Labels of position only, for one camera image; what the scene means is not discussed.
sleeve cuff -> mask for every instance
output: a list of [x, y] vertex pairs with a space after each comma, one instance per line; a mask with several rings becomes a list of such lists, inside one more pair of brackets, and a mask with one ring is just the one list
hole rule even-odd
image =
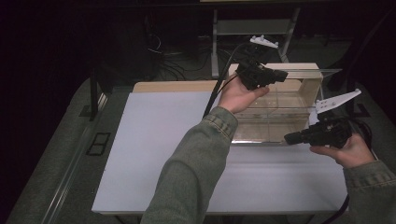
[[344, 169], [347, 188], [364, 188], [396, 181], [396, 176], [382, 161], [372, 161]]
[[230, 140], [233, 140], [233, 135], [238, 127], [238, 119], [233, 113], [223, 107], [216, 106], [204, 119], [218, 126]]

dark floor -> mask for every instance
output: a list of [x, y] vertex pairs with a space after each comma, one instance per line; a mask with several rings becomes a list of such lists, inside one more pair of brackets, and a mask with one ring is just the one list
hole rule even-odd
[[[327, 68], [336, 63], [347, 51], [349, 41], [331, 41], [324, 45], [323, 36], [292, 39], [287, 54], [291, 63], [316, 63], [319, 68]], [[203, 46], [198, 59], [186, 55], [179, 49], [169, 47], [165, 52], [165, 61], [159, 64], [160, 70], [154, 81], [162, 80], [201, 80], [211, 79], [210, 45]], [[222, 67], [227, 53], [219, 57]], [[275, 55], [270, 63], [280, 62]], [[326, 89], [328, 79], [323, 81], [325, 97], [345, 93]], [[373, 129], [373, 148], [379, 159], [396, 171], [395, 126], [388, 120], [382, 109], [373, 101], [363, 86], [358, 84], [363, 94], [356, 100], [367, 109], [370, 117], [361, 118]], [[84, 106], [90, 104], [89, 80], [76, 92], [56, 133], [53, 135], [45, 154], [19, 203], [10, 216], [8, 223], [137, 223], [135, 216], [102, 216], [91, 211], [95, 192], [106, 165], [106, 158], [118, 129], [123, 107], [131, 88], [117, 87], [112, 94], [106, 95], [106, 104], [101, 107], [94, 121], [80, 115]], [[110, 139], [103, 156], [87, 156], [95, 133], [110, 133]], [[245, 216], [212, 217], [205, 223], [320, 223], [330, 214], [289, 215], [289, 216]], [[348, 215], [343, 215], [334, 223], [349, 223]]]

gray-green sleeve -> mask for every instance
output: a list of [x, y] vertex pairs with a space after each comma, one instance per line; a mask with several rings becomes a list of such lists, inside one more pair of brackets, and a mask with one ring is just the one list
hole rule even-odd
[[237, 119], [215, 107], [187, 131], [163, 166], [142, 223], [202, 223], [224, 171]]
[[396, 176], [382, 161], [344, 169], [355, 223], [396, 223]]

hand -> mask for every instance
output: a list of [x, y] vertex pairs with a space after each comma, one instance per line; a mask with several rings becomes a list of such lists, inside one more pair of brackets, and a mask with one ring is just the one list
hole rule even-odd
[[360, 135], [353, 133], [346, 141], [343, 148], [335, 147], [311, 147], [311, 151], [320, 155], [330, 156], [344, 168], [356, 166], [375, 161], [370, 149], [366, 146]]
[[[236, 74], [229, 76], [227, 81], [231, 80], [234, 76], [236, 76]], [[242, 84], [241, 79], [235, 77], [223, 88], [218, 106], [235, 114], [247, 109], [257, 98], [264, 96], [269, 91], [270, 89], [268, 87], [248, 91], [244, 84]]]

transparent box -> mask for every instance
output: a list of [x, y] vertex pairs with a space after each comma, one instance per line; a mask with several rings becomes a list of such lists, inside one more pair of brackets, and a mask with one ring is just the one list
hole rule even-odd
[[[232, 74], [237, 64], [230, 67]], [[322, 99], [324, 77], [340, 70], [319, 70], [315, 63], [268, 63], [265, 67], [288, 72], [284, 82], [269, 85], [270, 92], [245, 111], [235, 114], [239, 125], [233, 144], [284, 145], [284, 136], [308, 126], [315, 101]]]

